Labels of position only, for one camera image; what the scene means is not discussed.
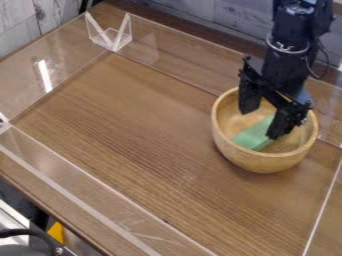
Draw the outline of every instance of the cable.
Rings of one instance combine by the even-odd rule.
[[[326,75],[326,73],[327,73],[327,71],[328,71],[328,67],[330,67],[330,57],[328,57],[328,53],[327,53],[326,48],[324,48],[324,46],[322,45],[322,43],[318,42],[316,45],[318,45],[319,51],[323,53],[323,55],[324,55],[324,57],[326,57],[326,66],[324,66],[324,70],[323,70],[322,74],[318,75],[318,74],[314,72],[314,70],[311,69],[310,64],[308,64],[308,60],[307,60],[307,56],[304,57],[304,62],[306,62],[306,68],[307,68],[307,70],[308,70],[310,75],[311,75],[315,79],[319,80],[319,79],[323,78],[323,76]]]
[[[56,251],[57,251],[59,245],[55,243],[53,239],[41,231],[36,231],[36,230],[31,230],[31,229],[3,229],[3,230],[0,230],[0,239],[8,238],[12,236],[23,236],[23,235],[39,237],[48,244],[51,256],[57,255]]]

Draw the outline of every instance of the wood grain surface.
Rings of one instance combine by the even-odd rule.
[[[117,12],[101,4],[97,19],[108,17],[101,16],[104,10],[107,15]],[[231,74],[239,66],[238,56],[227,59]],[[236,82],[234,76],[227,88]],[[314,90],[328,86],[310,83]],[[335,92],[331,88],[314,93],[328,97],[327,92]],[[210,112],[215,99],[215,95],[108,53],[15,125],[218,255],[300,255],[339,167],[341,149],[318,141],[307,158],[287,172],[246,172],[214,145]],[[113,254],[121,242],[108,239],[105,226],[87,215],[77,218],[84,214],[77,205],[13,168],[19,170],[3,170],[11,183],[105,254]],[[77,193],[91,198],[89,188],[84,186]],[[333,202],[331,207],[338,210],[338,206]],[[99,203],[97,211],[115,214],[115,205]],[[319,248],[330,253],[324,255],[338,255],[327,246],[322,240]],[[116,253],[139,255],[131,250]]]

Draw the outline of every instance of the green sponge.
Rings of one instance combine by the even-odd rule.
[[[262,150],[272,143],[272,140],[266,136],[272,119],[274,114],[267,116],[259,123],[248,127],[235,137],[232,137],[232,142],[254,151]]]

